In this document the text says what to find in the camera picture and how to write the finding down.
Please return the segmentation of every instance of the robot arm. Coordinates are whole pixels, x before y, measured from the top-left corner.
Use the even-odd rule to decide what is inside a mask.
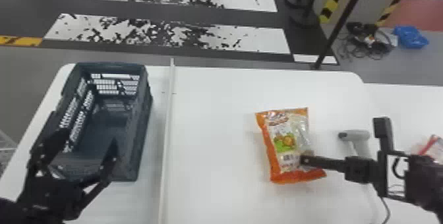
[[[300,164],[344,173],[347,181],[371,183],[379,197],[407,202],[420,206],[424,210],[433,211],[443,224],[443,165],[436,163],[429,156],[407,155],[404,152],[395,151],[391,122],[387,117],[374,119],[374,133],[380,139],[377,161],[358,156],[340,160],[302,155]],[[388,156],[395,157],[391,168],[388,167]],[[408,170],[403,176],[397,172],[401,159],[408,164]],[[390,170],[395,177],[403,180],[403,196],[392,194],[390,191],[388,186]]]
[[[55,178],[48,165],[63,149],[69,137],[59,129],[40,144],[34,144],[28,162],[23,191],[16,202],[0,198],[0,223],[62,224],[77,219],[82,210],[110,184],[117,163],[117,143],[113,141],[100,170],[79,181]],[[91,191],[85,189],[94,186]]]

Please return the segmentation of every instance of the snack package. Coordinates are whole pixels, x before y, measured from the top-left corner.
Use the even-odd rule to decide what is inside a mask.
[[[308,138],[308,109],[282,109],[255,114],[262,129],[271,165],[271,181],[278,184],[325,177],[322,169],[301,167],[300,155],[314,155]]]

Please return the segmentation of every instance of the red object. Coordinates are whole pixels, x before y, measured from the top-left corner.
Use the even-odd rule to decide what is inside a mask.
[[[437,142],[438,139],[439,139],[438,136],[435,136],[435,135],[431,136],[429,141],[428,141],[428,143],[426,144],[426,146],[419,151],[419,155],[425,155],[426,152],[429,150],[429,148],[432,145],[434,145],[435,142]]]
[[[383,27],[398,25],[443,32],[443,0],[401,0]]]

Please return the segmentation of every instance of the red floor mat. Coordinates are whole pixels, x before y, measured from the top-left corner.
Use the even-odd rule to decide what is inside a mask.
[[[384,27],[412,25],[419,30],[443,32],[443,0],[401,0]]]

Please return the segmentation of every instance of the plastic crate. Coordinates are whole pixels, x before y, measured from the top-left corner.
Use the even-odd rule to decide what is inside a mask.
[[[15,153],[17,144],[0,130],[0,177]]]
[[[111,144],[119,147],[113,181],[135,181],[142,157],[152,96],[142,65],[79,63],[37,142],[58,128],[71,131],[65,148],[50,165],[70,180],[95,173]]]

